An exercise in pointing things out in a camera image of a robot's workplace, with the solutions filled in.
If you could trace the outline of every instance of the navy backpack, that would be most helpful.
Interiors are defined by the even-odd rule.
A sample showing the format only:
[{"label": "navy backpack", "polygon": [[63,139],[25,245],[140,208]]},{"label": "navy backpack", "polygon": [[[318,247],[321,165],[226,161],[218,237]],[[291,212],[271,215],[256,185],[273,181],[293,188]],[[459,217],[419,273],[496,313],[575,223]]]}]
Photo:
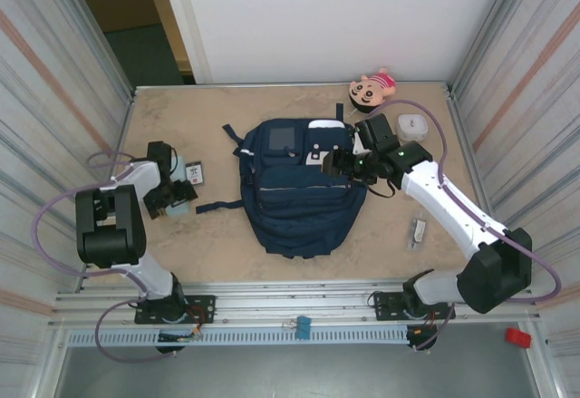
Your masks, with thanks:
[{"label": "navy backpack", "polygon": [[336,113],[336,120],[264,121],[243,140],[225,125],[237,143],[242,199],[199,206],[196,212],[243,206],[267,253],[330,255],[348,235],[366,196],[363,184],[321,172],[328,151],[353,149],[353,127],[343,122],[340,103]]}]

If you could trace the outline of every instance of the metal frame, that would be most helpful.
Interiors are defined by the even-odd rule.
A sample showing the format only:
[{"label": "metal frame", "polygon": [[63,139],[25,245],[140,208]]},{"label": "metal frame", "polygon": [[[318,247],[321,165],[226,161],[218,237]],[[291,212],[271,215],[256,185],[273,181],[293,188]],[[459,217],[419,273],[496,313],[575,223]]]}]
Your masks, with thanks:
[{"label": "metal frame", "polygon": [[[301,84],[267,84],[267,85],[206,85],[206,88],[217,87],[259,87],[287,86]],[[324,85],[323,83],[304,84],[308,86]],[[462,127],[455,102],[451,99],[448,87],[441,83],[442,90],[459,136],[469,174],[476,195],[482,208],[491,211],[477,172],[477,165],[464,128]],[[139,87],[139,90],[150,87]],[[215,321],[204,328],[211,334],[228,334],[241,330],[259,333],[259,331],[280,331],[288,320],[299,315],[313,319],[315,330],[364,330],[377,331],[405,325],[422,324],[420,321],[377,322],[374,309],[368,306],[367,299],[374,291],[396,292],[406,279],[375,280],[332,280],[332,281],[299,281],[267,283],[207,283],[184,285],[186,295],[211,294],[217,296]],[[74,336],[87,335],[94,328],[102,311],[113,303],[133,298],[137,291],[129,285],[85,285],[77,294],[60,294],[54,306],[53,316],[48,325],[43,349],[42,362],[39,363],[34,380],[27,396],[33,398],[52,398],[56,391],[59,376],[63,368],[64,357]],[[521,296],[531,296],[529,291]],[[566,397],[561,385],[554,361],[547,351],[544,342],[543,327],[535,306],[521,304],[504,304],[486,315],[474,312],[468,306],[456,307],[457,317],[454,324],[470,323],[519,323],[520,329],[530,333],[536,343],[527,351],[536,385],[542,398],[547,396]],[[125,306],[113,311],[103,322],[105,334],[118,335],[127,333],[157,333],[162,329],[183,330],[183,325],[135,325],[134,311]]]}]

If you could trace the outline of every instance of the red object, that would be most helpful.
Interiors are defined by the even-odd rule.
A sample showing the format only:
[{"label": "red object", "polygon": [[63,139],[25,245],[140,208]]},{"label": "red object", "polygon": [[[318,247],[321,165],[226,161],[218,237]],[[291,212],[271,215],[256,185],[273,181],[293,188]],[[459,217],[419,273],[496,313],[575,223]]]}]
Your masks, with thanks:
[{"label": "red object", "polygon": [[521,346],[522,348],[529,348],[532,346],[532,336],[524,333],[516,328],[509,328],[506,330],[506,340],[513,345]]}]

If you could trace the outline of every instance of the plush toy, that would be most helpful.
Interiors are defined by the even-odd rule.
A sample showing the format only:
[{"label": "plush toy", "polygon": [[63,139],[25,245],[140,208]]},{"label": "plush toy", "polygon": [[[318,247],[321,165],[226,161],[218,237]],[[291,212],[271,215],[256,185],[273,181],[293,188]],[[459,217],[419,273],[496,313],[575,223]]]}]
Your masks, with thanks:
[{"label": "plush toy", "polygon": [[354,108],[368,114],[384,102],[387,96],[395,94],[395,80],[387,74],[384,67],[370,78],[361,76],[359,82],[351,82],[348,95]]}]

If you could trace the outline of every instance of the tan tabletop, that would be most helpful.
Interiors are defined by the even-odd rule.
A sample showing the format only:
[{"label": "tan tabletop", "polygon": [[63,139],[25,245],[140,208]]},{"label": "tan tabletop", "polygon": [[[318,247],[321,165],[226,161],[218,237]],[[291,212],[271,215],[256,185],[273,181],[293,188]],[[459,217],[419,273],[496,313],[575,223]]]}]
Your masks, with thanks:
[{"label": "tan tabletop", "polygon": [[[401,84],[397,98],[430,108],[449,142],[445,172],[473,199],[474,194],[459,142],[440,84]],[[220,209],[196,215],[195,206],[240,198],[235,143],[221,126],[230,123],[244,135],[261,121],[281,117],[331,117],[337,102],[345,114],[352,110],[346,86],[271,86],[257,88],[177,87],[139,90],[124,150],[142,156],[149,141],[162,140],[177,149],[186,162],[201,160],[205,185],[188,215],[145,218],[148,249],[182,282],[272,281],[411,277],[425,269],[462,267],[465,259],[440,224],[428,217],[423,250],[406,249],[413,213],[420,205],[398,191],[392,199],[367,194],[366,201],[344,243],[331,256],[303,260],[267,254],[257,242],[243,209]],[[399,114],[416,112],[394,105],[386,112],[393,130]],[[359,112],[347,117],[354,123]],[[430,120],[422,143],[438,160],[440,138]],[[388,193],[384,184],[376,189]]]}]

